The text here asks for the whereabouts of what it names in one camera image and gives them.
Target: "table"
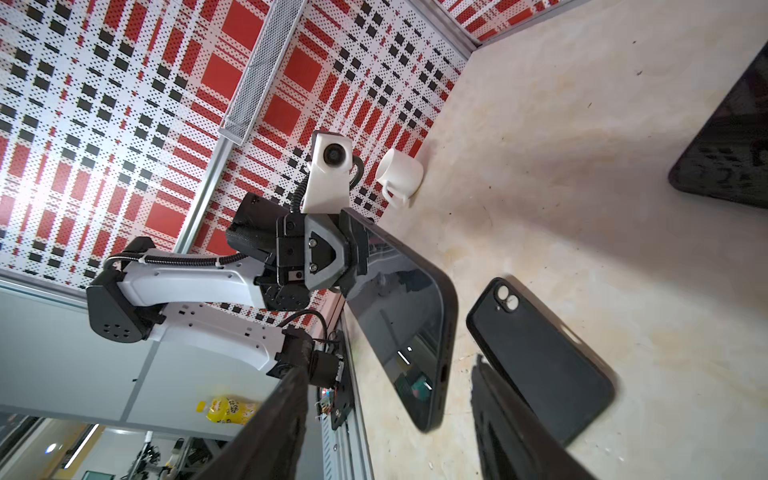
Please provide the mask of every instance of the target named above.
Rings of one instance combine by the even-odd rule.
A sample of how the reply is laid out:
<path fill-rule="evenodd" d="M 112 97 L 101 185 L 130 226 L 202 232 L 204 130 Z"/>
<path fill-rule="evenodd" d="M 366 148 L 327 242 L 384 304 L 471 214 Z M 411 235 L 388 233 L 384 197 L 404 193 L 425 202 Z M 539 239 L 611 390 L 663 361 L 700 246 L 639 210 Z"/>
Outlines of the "table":
<path fill-rule="evenodd" d="M 611 368 L 569 447 L 598 478 L 768 471 L 768 212 L 667 172 L 768 40 L 761 0 L 591 0 L 472 55 L 380 224 L 442 268 L 458 332 L 442 426 L 416 430 L 354 321 L 376 477 L 479 478 L 468 309 L 513 276 Z"/>

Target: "mug handle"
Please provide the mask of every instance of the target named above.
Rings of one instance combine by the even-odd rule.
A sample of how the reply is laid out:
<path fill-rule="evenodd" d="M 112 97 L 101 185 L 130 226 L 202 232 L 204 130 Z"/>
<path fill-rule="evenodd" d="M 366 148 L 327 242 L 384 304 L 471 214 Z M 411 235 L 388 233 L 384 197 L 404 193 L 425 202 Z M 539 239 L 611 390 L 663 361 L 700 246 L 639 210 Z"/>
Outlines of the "mug handle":
<path fill-rule="evenodd" d="M 396 201 L 395 197 L 389 193 L 389 188 L 390 188 L 389 182 L 385 180 L 384 183 L 382 184 L 382 197 L 384 197 L 384 200 L 388 201 L 389 204 L 395 206 L 395 208 L 403 208 L 408 203 L 408 199 L 407 198 L 402 199 L 397 197 L 397 201 Z"/>

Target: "white mug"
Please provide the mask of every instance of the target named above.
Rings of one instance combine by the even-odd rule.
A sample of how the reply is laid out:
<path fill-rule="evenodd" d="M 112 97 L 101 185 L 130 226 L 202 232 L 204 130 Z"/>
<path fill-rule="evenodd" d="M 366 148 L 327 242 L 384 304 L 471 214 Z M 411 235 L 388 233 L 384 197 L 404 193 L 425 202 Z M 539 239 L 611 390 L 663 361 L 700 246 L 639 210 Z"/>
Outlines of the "white mug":
<path fill-rule="evenodd" d="M 408 203 L 408 199 L 421 185 L 423 177 L 424 167 L 394 148 L 384 154 L 376 168 L 376 181 L 382 185 L 382 196 L 398 208 Z"/>

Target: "red and white checkered wallpaper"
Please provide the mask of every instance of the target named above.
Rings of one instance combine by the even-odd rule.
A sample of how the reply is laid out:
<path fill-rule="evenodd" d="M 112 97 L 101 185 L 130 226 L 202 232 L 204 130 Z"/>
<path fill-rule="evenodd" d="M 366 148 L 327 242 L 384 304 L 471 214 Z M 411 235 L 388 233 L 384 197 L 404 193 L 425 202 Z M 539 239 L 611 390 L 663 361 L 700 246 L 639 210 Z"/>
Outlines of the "red and white checkered wallpaper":
<path fill-rule="evenodd" d="M 169 250 L 268 9 L 0 0 L 0 267 L 84 288 L 133 237 Z M 391 146 L 415 155 L 463 67 L 403 0 L 310 0 L 194 251 L 230 252 L 247 191 L 288 201 L 314 129 L 354 140 L 353 206 L 380 217 L 376 163 Z"/>
<path fill-rule="evenodd" d="M 484 42 L 562 0 L 435 0 L 475 40 Z"/>

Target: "camera lens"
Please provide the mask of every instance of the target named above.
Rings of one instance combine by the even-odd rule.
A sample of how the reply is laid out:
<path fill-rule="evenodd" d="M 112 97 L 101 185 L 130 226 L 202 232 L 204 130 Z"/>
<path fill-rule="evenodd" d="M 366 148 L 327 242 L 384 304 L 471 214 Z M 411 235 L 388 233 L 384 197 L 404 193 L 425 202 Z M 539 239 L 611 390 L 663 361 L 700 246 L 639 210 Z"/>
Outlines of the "camera lens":
<path fill-rule="evenodd" d="M 344 147 L 339 144 L 328 145 L 326 150 L 323 152 L 323 160 L 325 160 L 326 164 L 331 167 L 338 167 L 339 165 L 343 164 L 344 160 L 346 160 L 346 152 L 344 151 Z"/>

